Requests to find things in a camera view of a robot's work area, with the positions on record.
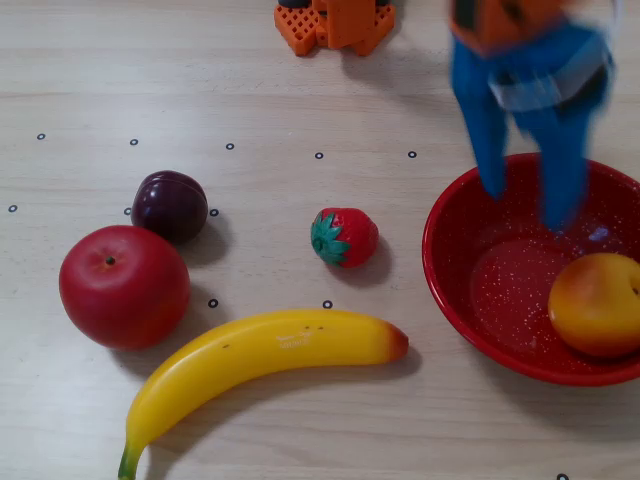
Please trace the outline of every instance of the bowl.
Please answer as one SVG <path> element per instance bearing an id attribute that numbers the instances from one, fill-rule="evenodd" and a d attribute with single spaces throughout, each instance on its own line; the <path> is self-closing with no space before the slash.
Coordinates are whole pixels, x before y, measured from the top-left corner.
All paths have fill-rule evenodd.
<path id="1" fill-rule="evenodd" d="M 589 162 L 589 193 L 573 226 L 554 234 L 540 223 L 538 154 L 507 158 L 507 192 L 494 201 L 477 169 L 436 201 L 424 230 L 422 260 L 440 309 L 478 350 L 546 382 L 603 386 L 640 376 L 640 353 L 590 358 L 555 333 L 551 286 L 573 260 L 611 252 L 640 259 L 640 184 Z"/>

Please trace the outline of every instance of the green strawberry calyx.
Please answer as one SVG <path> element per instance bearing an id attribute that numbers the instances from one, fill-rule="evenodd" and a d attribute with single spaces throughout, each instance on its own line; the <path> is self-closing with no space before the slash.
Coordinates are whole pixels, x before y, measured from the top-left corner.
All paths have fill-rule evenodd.
<path id="1" fill-rule="evenodd" d="M 347 242 L 336 240 L 342 227 L 332 227 L 334 213 L 322 219 L 322 212 L 318 214 L 311 225 L 311 245 L 318 256 L 329 265 L 340 265 L 346 262 L 345 253 L 351 248 Z"/>

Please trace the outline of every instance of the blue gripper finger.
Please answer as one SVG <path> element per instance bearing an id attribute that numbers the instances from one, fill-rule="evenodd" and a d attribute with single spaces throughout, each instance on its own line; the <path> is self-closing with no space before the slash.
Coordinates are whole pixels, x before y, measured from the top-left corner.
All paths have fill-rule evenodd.
<path id="1" fill-rule="evenodd" d="M 506 113 L 489 87 L 489 63 L 455 40 L 451 84 L 469 132 L 485 190 L 498 199 L 506 188 Z"/>

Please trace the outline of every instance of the yellow banana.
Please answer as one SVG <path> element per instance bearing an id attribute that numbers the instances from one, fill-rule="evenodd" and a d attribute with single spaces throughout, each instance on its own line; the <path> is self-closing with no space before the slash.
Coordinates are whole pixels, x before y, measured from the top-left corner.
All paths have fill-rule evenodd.
<path id="1" fill-rule="evenodd" d="M 207 400 L 253 378 L 302 367 L 402 358 L 407 336 L 383 320 L 335 310 L 288 310 L 214 328 L 149 377 L 127 417 L 118 478 L 134 480 L 144 448 Z"/>

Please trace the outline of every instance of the bowl rim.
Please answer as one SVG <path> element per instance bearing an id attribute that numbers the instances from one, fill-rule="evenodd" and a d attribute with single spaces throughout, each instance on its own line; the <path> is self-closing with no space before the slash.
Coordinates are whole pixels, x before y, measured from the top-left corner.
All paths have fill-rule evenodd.
<path id="1" fill-rule="evenodd" d="M 505 158 L 508 164 L 514 163 L 527 163 L 537 161 L 539 158 L 538 153 L 521 153 L 516 155 L 510 155 Z M 595 172 L 609 175 L 616 179 L 618 182 L 640 188 L 638 183 L 633 178 L 625 175 L 624 173 L 593 160 L 588 160 L 589 169 Z M 572 373 L 558 373 L 544 368 L 535 367 L 524 361 L 517 359 L 516 357 L 503 352 L 491 343 L 487 342 L 484 338 L 478 335 L 474 330 L 469 328 L 467 324 L 458 316 L 455 309 L 447 301 L 442 287 L 436 277 L 435 268 L 433 267 L 433 236 L 434 226 L 437 224 L 440 215 L 442 214 L 445 205 L 449 200 L 460 191 L 460 189 L 471 180 L 479 178 L 478 169 L 472 168 L 468 172 L 464 173 L 456 180 L 454 180 L 442 194 L 438 197 L 436 202 L 429 213 L 427 222 L 424 227 L 424 234 L 422 236 L 422 265 L 424 268 L 424 274 L 427 279 L 427 284 L 431 290 L 431 294 L 435 299 L 438 307 L 451 323 L 451 325 L 462 335 L 471 345 L 478 349 L 483 354 L 492 358 L 499 364 L 514 370 L 518 373 L 524 374 L 528 377 L 542 380 L 549 383 L 555 383 L 558 385 L 577 386 L 577 387 L 599 387 L 614 385 L 623 383 L 629 380 L 640 377 L 640 362 L 633 365 L 628 365 L 613 372 L 606 373 L 594 373 L 594 374 L 572 374 Z"/>

